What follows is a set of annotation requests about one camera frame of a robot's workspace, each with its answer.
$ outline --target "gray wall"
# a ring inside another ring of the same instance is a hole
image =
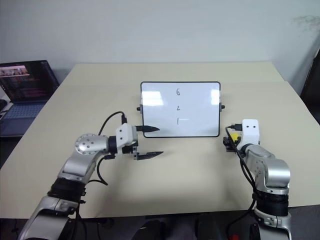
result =
[[[0,61],[47,59],[60,82],[76,63],[272,61],[299,93],[320,1],[0,0],[0,43]]]

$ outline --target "whiteboard frame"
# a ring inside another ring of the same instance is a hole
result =
[[[216,136],[146,136],[145,133],[143,132],[143,136],[147,139],[163,139],[163,138],[217,138],[220,135],[220,112],[222,110],[221,108],[221,83],[219,81],[142,81],[140,83],[140,108],[141,108],[141,114],[142,114],[142,125],[145,125],[144,121],[144,105],[143,105],[143,99],[142,99],[142,84],[143,83],[163,83],[163,84],[169,84],[169,83],[174,83],[174,84],[188,84],[188,83],[196,83],[196,84],[201,84],[201,83],[217,83],[219,84],[219,113],[218,113],[218,133]]]

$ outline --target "robotic arm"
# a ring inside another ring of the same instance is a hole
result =
[[[250,240],[291,240],[291,215],[288,213],[290,170],[287,163],[261,147],[259,123],[244,119],[230,128],[242,131],[223,140],[227,151],[238,151],[255,177],[254,216],[258,224],[250,226]]]
[[[41,199],[24,225],[18,239],[66,239],[72,222],[68,216],[74,214],[82,203],[81,197],[86,194],[85,186],[95,170],[97,159],[102,156],[105,159],[114,159],[115,154],[130,153],[136,160],[153,158],[162,151],[140,155],[137,152],[137,131],[157,130],[159,129],[152,126],[132,126],[124,123],[116,129],[116,136],[80,136],[75,142],[72,155],[60,170],[47,196]]]

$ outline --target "laptop keyboard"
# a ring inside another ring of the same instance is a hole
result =
[[[3,116],[4,119],[35,118],[44,104],[21,105],[14,104]]]

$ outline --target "laptop screen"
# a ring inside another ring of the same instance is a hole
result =
[[[59,83],[46,60],[0,64],[0,85],[13,103],[47,101]]]

